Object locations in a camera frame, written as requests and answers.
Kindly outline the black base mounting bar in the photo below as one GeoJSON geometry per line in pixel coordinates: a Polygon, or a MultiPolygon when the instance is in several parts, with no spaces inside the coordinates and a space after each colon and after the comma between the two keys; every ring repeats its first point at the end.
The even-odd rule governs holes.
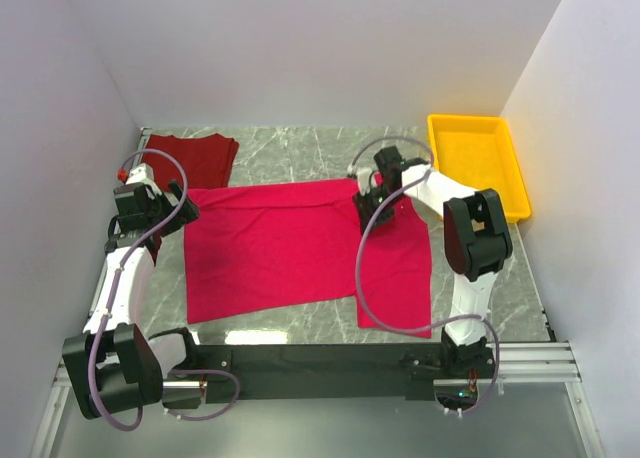
{"type": "Polygon", "coordinates": [[[198,345],[192,375],[170,377],[169,409],[241,400],[403,397],[433,401],[436,383],[492,377],[493,350],[435,342],[378,344],[198,345]]]}

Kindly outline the pink t shirt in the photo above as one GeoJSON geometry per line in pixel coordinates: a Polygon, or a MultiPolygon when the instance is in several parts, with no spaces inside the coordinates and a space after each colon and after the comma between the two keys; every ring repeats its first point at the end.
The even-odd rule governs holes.
{"type": "Polygon", "coordinates": [[[357,268],[356,191],[354,181],[334,179],[189,197],[211,224],[201,239],[184,238],[188,323],[349,297],[360,279],[381,321],[403,329],[430,324],[426,223],[410,199],[401,200],[391,221],[369,234],[357,268]]]}

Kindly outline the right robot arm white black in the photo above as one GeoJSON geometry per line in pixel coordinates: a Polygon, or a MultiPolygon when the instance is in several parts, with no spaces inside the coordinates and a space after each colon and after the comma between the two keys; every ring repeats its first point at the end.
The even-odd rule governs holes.
{"type": "Polygon", "coordinates": [[[441,331],[437,370],[465,377],[488,366],[496,372],[497,351],[487,346],[494,330],[487,319],[498,274],[513,245],[503,206],[493,189],[476,190],[436,171],[432,159],[405,159],[395,146],[374,156],[376,167],[348,167],[358,190],[353,197],[364,237],[390,221],[403,197],[415,199],[443,220],[444,250],[454,273],[450,315],[436,323],[441,331]]]}

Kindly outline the aluminium frame rail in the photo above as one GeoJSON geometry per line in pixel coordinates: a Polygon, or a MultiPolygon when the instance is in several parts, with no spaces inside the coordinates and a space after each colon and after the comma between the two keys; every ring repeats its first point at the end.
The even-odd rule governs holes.
{"type": "MultiPolygon", "coordinates": [[[[238,343],[421,343],[376,335],[356,343],[297,340],[291,330],[241,331],[238,343]]],[[[555,338],[504,342],[485,403],[466,418],[403,397],[241,400],[219,418],[187,422],[150,408],[120,432],[78,410],[64,368],[56,372],[32,448],[36,457],[583,457],[581,380],[571,347],[555,338]]]]}

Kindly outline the folded dark red t shirt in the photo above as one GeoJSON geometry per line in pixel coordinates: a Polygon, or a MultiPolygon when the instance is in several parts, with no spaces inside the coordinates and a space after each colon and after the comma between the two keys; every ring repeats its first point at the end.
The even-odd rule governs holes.
{"type": "MultiPolygon", "coordinates": [[[[226,188],[229,185],[233,163],[239,150],[234,138],[219,133],[203,138],[178,138],[176,136],[151,135],[147,149],[161,150],[180,163],[188,179],[189,197],[194,201],[205,197],[202,190],[226,188]]],[[[158,154],[145,153],[142,162],[148,164],[154,174],[154,182],[164,192],[170,192],[169,183],[184,183],[175,165],[158,154]]],[[[205,227],[210,225],[211,216],[203,212],[194,224],[186,226],[184,238],[199,240],[205,227]]]]}

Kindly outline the yellow plastic tray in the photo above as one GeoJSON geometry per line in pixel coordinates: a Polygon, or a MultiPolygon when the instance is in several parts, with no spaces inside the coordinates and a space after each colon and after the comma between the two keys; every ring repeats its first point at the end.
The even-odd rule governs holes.
{"type": "Polygon", "coordinates": [[[523,175],[503,118],[430,114],[427,127],[441,173],[469,187],[495,189],[509,223],[531,217],[523,175]]]}

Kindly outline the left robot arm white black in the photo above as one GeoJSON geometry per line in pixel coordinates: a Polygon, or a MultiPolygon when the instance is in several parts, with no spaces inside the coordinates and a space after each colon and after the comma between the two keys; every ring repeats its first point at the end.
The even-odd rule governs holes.
{"type": "Polygon", "coordinates": [[[193,377],[200,356],[186,328],[146,337],[138,321],[162,240],[195,221],[197,206],[172,180],[163,192],[149,178],[115,188],[106,274],[81,334],[65,340],[62,359],[82,415],[141,410],[160,401],[163,381],[193,377]]]}

